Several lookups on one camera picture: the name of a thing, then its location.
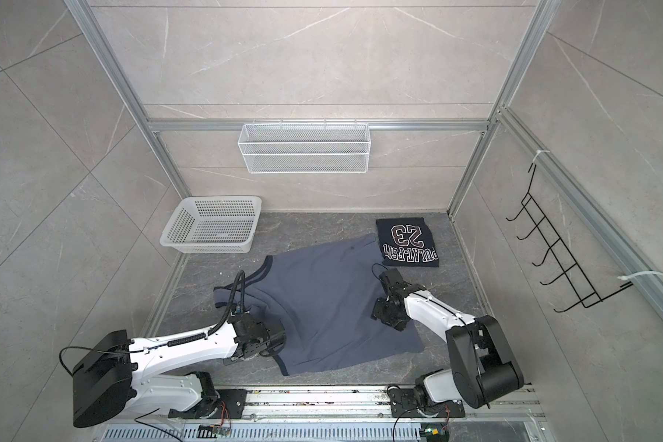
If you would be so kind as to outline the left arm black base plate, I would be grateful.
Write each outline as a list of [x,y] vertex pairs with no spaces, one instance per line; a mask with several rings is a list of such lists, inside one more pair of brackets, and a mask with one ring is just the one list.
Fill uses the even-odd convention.
[[175,419],[241,419],[248,390],[219,390],[210,398],[204,398],[185,412],[169,410],[168,418]]

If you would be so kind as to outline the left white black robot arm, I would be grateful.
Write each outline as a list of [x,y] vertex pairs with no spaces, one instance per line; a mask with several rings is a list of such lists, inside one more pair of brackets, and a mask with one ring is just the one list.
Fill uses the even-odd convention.
[[250,313],[196,331],[132,338],[112,331],[68,372],[73,386],[73,425],[95,427],[119,415],[163,414],[198,419],[223,414],[223,398],[210,374],[175,370],[208,360],[228,363],[269,353],[285,343],[280,320]]

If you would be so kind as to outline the navy tank top red trim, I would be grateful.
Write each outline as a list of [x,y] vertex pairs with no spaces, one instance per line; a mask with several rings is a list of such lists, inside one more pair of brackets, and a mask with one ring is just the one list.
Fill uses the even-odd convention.
[[433,234],[423,217],[376,220],[383,264],[392,267],[439,267]]

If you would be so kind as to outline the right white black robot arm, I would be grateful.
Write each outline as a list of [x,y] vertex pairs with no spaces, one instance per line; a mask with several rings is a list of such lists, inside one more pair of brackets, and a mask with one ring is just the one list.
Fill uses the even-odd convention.
[[414,410],[427,413],[450,401],[479,409],[525,386],[523,372],[496,318],[458,311],[423,285],[405,281],[397,269],[387,269],[377,279],[385,296],[377,299],[372,319],[398,332],[418,322],[447,346],[449,367],[416,381]]

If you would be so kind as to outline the white plastic laundry basket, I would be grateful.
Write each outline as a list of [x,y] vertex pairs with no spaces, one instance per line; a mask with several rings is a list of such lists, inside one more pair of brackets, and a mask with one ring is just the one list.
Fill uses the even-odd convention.
[[185,254],[247,253],[262,211],[258,196],[188,197],[180,201],[159,243]]

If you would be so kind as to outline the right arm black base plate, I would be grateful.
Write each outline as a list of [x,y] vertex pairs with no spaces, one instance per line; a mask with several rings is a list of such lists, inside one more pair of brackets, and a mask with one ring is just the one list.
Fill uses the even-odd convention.
[[393,418],[464,418],[466,412],[462,400],[434,403],[420,394],[416,388],[406,389],[390,385],[385,390],[390,401]]

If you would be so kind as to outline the grey blue tank top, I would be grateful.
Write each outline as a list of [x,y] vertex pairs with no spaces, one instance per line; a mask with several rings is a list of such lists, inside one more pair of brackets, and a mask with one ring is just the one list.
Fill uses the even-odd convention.
[[385,295],[373,274],[381,260],[373,234],[269,255],[235,300],[256,320],[283,325],[287,341],[274,361],[285,376],[421,353],[414,325],[396,331],[372,318]]

